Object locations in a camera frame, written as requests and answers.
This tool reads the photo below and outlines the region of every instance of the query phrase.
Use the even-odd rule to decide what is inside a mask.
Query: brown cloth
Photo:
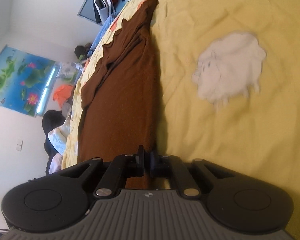
[[[78,162],[94,157],[112,161],[136,153],[139,145],[152,150],[160,81],[149,29],[157,3],[144,2],[129,21],[122,21],[113,41],[103,45],[103,57],[81,92]]]

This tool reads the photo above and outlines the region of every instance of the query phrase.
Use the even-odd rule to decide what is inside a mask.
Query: bed
[[[76,85],[62,168],[77,162],[81,89],[101,46],[143,1],[125,5]],[[161,70],[160,154],[203,158],[283,188],[294,202],[287,230],[300,239],[300,0],[159,0],[151,25]],[[260,93],[231,98],[216,112],[197,97],[191,75],[212,41],[238,30],[254,33],[267,53]]]

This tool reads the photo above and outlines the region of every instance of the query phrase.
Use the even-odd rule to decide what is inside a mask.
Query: lotus painting
[[[35,116],[55,61],[5,47],[0,53],[0,105]]]

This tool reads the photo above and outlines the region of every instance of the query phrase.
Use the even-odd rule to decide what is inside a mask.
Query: metal pin
[[[97,196],[99,197],[108,197],[112,191],[109,188],[100,188],[96,191]]]
[[[188,197],[195,197],[199,195],[200,192],[195,188],[187,188],[183,191],[183,193]]]

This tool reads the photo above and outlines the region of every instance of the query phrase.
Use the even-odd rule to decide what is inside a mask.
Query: wrinkled fabric
[[[57,101],[60,108],[70,98],[73,86],[61,85],[53,93],[53,101]]]
[[[103,46],[104,57],[82,89],[78,161],[112,161],[152,150],[159,103],[159,76],[149,27],[158,0],[148,0]]]
[[[49,169],[49,174],[60,171],[61,170],[61,164],[62,164],[62,155],[60,153],[57,153],[52,158],[50,169]]]
[[[46,175],[49,174],[50,164],[53,157],[58,152],[50,142],[48,138],[48,133],[58,126],[62,125],[65,122],[66,118],[62,115],[61,111],[48,110],[44,113],[42,117],[42,128],[44,134],[46,135],[45,143],[43,144],[44,150],[49,156],[47,167],[46,167]]]
[[[70,114],[71,112],[68,113],[63,125],[60,125],[48,133],[51,144],[61,155],[63,155],[66,150],[67,138],[70,134]]]
[[[143,0],[123,8],[114,31]],[[191,76],[204,48],[233,31],[252,32],[267,52],[260,93],[239,95],[218,113],[197,97]],[[76,164],[82,86],[102,57],[101,39],[74,91],[62,167]],[[287,231],[300,240],[300,0],[159,0],[151,27],[161,71],[160,154],[203,158],[283,188],[294,202]]]

